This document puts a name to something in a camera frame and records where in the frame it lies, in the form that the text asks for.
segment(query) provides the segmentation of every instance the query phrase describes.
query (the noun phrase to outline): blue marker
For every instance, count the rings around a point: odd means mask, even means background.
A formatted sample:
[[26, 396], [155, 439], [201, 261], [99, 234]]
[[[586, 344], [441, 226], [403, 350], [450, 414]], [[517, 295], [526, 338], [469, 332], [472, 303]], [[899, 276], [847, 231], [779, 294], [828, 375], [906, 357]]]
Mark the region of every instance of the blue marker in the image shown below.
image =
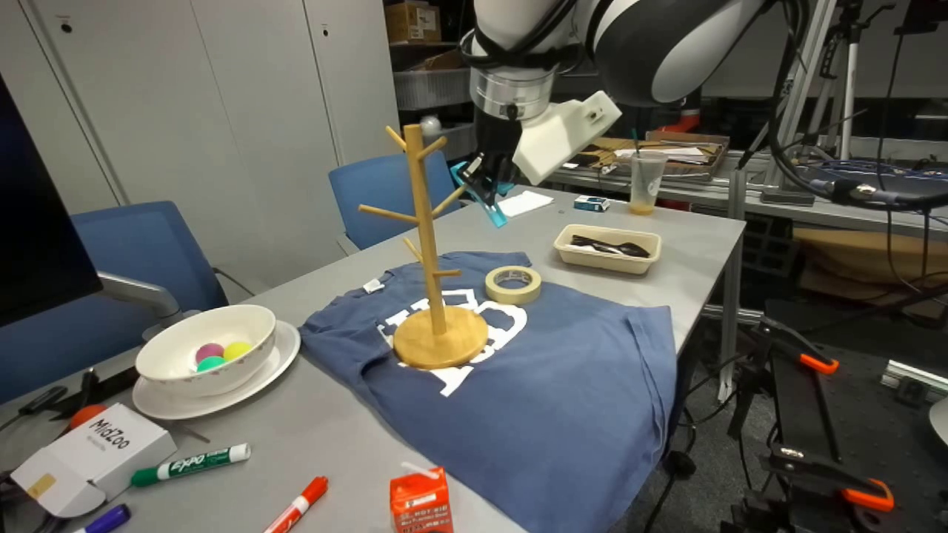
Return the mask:
[[104, 516], [99, 516], [96, 522], [89, 522], [87, 528], [80, 528], [77, 533], [114, 533], [120, 528], [126, 528], [132, 522], [132, 508], [126, 502], [108, 508]]

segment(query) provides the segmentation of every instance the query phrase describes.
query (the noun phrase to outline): small tray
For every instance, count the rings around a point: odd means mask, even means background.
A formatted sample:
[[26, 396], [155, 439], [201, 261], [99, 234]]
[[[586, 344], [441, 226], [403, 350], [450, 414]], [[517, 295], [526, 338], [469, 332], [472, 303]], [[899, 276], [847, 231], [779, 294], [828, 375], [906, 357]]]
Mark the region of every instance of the small tray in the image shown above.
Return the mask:
[[[637, 242], [650, 251], [650, 258], [606, 255], [606, 251], [594, 251], [586, 245], [572, 245], [576, 234], [606, 239], [606, 242]], [[607, 226], [567, 226], [558, 234], [554, 249], [564, 263], [647, 276], [652, 268], [652, 263], [662, 261], [662, 234], [631, 231], [631, 229], [607, 229]]]

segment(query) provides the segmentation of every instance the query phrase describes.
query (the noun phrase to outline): marker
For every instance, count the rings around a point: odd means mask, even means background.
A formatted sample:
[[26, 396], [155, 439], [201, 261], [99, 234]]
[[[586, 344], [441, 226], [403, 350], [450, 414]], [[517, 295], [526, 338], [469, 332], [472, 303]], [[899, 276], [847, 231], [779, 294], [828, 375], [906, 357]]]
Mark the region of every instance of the marker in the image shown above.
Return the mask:
[[292, 533], [302, 516], [330, 492], [327, 477], [315, 477], [295, 502], [266, 528], [266, 533]]
[[77, 533], [114, 533], [120, 528], [126, 528], [132, 522], [132, 508], [126, 502], [108, 508], [104, 516], [99, 516], [96, 522], [89, 522], [87, 528], [80, 528]]
[[234, 465], [234, 461], [247, 461], [252, 452], [249, 452], [249, 443], [234, 443], [222, 452], [201, 452], [201, 457], [188, 457], [188, 458], [179, 458], [179, 461], [163, 461], [158, 467], [142, 467], [138, 474], [132, 474], [132, 486], [155, 486], [155, 483], [163, 483], [163, 479], [173, 479], [173, 477], [188, 477], [188, 474], [197, 474], [197, 470], [213, 470], [213, 467], [222, 467], [222, 465]]

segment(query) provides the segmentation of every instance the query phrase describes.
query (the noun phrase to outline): round wooden base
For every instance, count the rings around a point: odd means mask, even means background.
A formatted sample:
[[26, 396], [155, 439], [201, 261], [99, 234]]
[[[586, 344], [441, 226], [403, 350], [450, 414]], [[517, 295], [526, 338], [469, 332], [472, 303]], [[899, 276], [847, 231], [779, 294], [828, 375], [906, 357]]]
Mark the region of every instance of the round wooden base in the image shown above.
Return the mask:
[[458, 368], [486, 344], [486, 322], [469, 308], [444, 308], [444, 332], [437, 334], [432, 314], [413, 314], [395, 332], [395, 353], [413, 368]]

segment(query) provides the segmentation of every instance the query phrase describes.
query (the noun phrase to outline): white plate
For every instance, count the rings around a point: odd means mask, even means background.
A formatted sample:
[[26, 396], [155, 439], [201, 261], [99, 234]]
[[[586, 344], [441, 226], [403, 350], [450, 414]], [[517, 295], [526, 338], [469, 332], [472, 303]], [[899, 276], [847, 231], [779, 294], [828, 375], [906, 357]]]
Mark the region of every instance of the white plate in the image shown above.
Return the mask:
[[256, 371], [247, 385], [228, 393], [216, 396], [169, 396], [160, 385], [141, 380], [132, 390], [132, 402], [155, 420], [191, 420], [191, 418], [207, 418], [213, 411], [232, 409], [263, 388], [271, 388], [299, 356], [299, 332], [292, 322], [275, 325], [275, 344], [271, 356], [261, 360], [261, 371]]

